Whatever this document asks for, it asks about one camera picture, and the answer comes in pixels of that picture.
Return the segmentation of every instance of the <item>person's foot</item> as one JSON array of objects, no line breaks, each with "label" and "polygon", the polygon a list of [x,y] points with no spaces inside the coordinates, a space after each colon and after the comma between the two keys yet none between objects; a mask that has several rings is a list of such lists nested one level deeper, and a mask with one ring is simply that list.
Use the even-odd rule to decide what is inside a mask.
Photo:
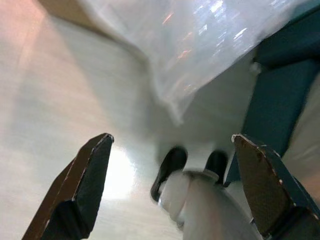
[{"label": "person's foot", "polygon": [[227,155],[221,150],[213,151],[206,162],[204,169],[210,170],[219,176],[217,184],[223,184],[227,162]]},{"label": "person's foot", "polygon": [[159,201],[161,184],[168,179],[172,172],[182,170],[186,165],[187,158],[187,150],[181,146],[176,146],[168,152],[150,190],[150,195],[153,200],[156,202]]}]

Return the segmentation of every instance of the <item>plastic bag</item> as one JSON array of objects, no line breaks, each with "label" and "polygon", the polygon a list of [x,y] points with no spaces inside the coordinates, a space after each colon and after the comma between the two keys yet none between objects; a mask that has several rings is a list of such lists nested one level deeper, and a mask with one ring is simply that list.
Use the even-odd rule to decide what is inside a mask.
[{"label": "plastic bag", "polygon": [[148,58],[157,97],[182,121],[194,93],[283,27],[304,0],[81,0]]}]

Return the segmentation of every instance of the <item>black shoe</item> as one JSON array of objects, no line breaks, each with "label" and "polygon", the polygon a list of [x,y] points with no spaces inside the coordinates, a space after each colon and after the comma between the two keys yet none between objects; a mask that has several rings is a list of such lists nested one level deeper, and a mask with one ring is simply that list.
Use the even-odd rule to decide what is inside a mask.
[{"label": "black shoe", "polygon": [[217,184],[223,184],[227,161],[228,158],[224,151],[215,150],[210,154],[208,161],[206,162],[205,169],[210,170],[219,176],[219,179],[216,182]]},{"label": "black shoe", "polygon": [[168,179],[172,172],[183,169],[186,165],[187,158],[188,153],[186,149],[181,146],[176,146],[168,152],[160,166],[158,175],[150,190],[153,200],[156,202],[159,201],[161,194],[159,189],[161,184]]}]

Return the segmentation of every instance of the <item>white floor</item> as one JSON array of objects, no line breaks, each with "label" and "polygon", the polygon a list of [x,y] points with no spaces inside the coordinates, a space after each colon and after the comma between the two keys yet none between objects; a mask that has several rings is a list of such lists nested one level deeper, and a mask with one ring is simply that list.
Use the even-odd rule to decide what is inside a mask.
[{"label": "white floor", "polygon": [[189,167],[216,148],[232,153],[255,83],[250,59],[200,90],[176,127],[128,51],[36,1],[0,0],[0,239],[22,237],[55,176],[102,132],[115,143],[90,239],[182,239],[150,186],[175,144]]}]

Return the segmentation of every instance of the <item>white pants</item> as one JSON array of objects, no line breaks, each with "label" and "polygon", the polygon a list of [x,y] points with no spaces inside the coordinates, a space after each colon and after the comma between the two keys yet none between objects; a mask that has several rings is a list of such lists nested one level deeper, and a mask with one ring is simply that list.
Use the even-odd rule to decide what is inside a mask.
[{"label": "white pants", "polygon": [[170,175],[159,204],[183,228],[183,240],[260,240],[236,202],[210,171]]}]

